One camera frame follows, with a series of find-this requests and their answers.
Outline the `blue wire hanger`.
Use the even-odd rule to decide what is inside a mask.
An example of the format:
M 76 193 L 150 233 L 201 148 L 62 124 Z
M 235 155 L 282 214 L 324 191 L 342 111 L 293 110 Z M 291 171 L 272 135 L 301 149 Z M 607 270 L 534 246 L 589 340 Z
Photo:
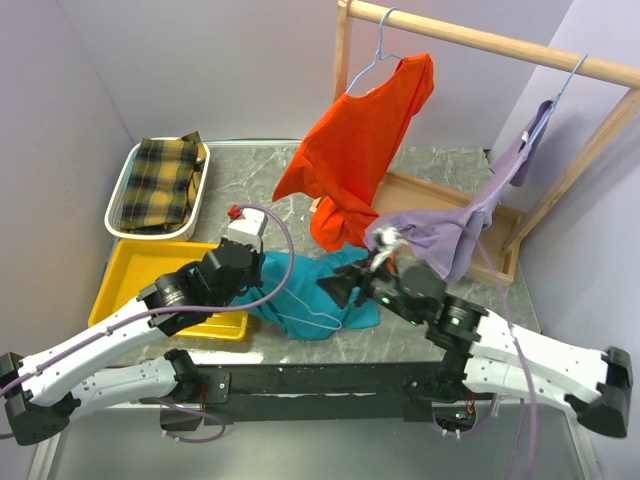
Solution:
M 297 304 L 299 304 L 304 313 L 298 312 L 295 315 L 283 314 L 279 310 L 275 308 L 271 301 L 268 302 L 269 308 L 274 312 L 274 315 L 279 319 L 289 320 L 291 322 L 297 322 L 301 324 L 305 324 L 308 326 L 312 326 L 314 328 L 328 330 L 332 332 L 339 331 L 343 328 L 343 322 L 332 315 L 329 315 L 325 312 L 317 312 L 314 311 L 309 304 L 307 304 L 303 299 L 301 299 L 298 295 L 296 295 L 293 291 L 291 291 L 287 287 L 282 287 L 279 290 L 279 294 L 285 292 L 289 297 L 293 298 Z

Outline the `teal t shirt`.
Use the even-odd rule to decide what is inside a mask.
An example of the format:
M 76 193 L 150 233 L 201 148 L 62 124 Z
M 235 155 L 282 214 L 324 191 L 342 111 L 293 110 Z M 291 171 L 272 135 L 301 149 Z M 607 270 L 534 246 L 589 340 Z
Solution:
M 333 274 L 336 268 L 356 260 L 362 260 L 367 255 L 368 252 L 365 249 L 351 245 L 346 245 L 338 251 L 327 253 L 316 259 L 298 255 L 295 257 L 294 268 L 285 287 L 303 299 L 314 311 L 325 312 L 339 318 L 343 322 L 343 328 L 345 329 L 376 327 L 380 323 L 380 317 L 375 302 L 367 301 L 359 308 L 348 305 L 342 309 L 317 285 L 319 278 L 329 276 Z M 283 314 L 295 315 L 298 312 L 304 313 L 302 307 L 285 292 L 278 293 L 270 301 Z M 249 309 L 248 313 L 261 320 L 280 326 L 287 337 L 291 339 L 324 340 L 334 333 L 305 324 L 279 319 L 269 308 L 268 302 Z

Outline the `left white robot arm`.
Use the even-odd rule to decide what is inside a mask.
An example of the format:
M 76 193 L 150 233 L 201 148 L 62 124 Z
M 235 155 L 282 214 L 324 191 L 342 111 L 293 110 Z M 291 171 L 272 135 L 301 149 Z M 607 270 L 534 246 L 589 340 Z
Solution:
M 110 364 L 232 310 L 235 298 L 259 285 L 263 262 L 261 248 L 224 239 L 72 338 L 26 357 L 3 355 L 1 396 L 12 438 L 20 446 L 34 445 L 89 412 L 128 400 L 192 399 L 199 378 L 186 353 L 171 351 L 134 367 Z

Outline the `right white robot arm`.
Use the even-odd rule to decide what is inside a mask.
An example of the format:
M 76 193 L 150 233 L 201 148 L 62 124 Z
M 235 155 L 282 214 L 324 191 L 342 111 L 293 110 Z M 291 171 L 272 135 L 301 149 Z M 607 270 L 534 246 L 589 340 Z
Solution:
M 318 286 L 340 308 L 373 301 L 403 320 L 426 327 L 443 349 L 437 373 L 409 380 L 412 396 L 453 403 L 468 394 L 535 400 L 572 415 L 610 438 L 628 434 L 632 394 L 630 355 L 577 347 L 511 326 L 494 311 L 451 295 L 424 263 L 372 271 L 364 261 L 337 268 Z

